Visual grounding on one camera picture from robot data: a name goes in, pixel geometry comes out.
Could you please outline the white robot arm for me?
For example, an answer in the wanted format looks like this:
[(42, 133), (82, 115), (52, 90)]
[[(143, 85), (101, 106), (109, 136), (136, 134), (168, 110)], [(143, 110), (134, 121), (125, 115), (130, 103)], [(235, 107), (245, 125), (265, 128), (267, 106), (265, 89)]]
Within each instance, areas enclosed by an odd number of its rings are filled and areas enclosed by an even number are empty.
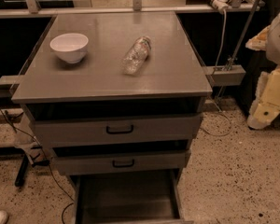
[(250, 128), (260, 130), (269, 126), (280, 114), (280, 12), (270, 25), (250, 38), (245, 46), (264, 51), (266, 58), (276, 64), (271, 73), (260, 73), (256, 98), (247, 118)]

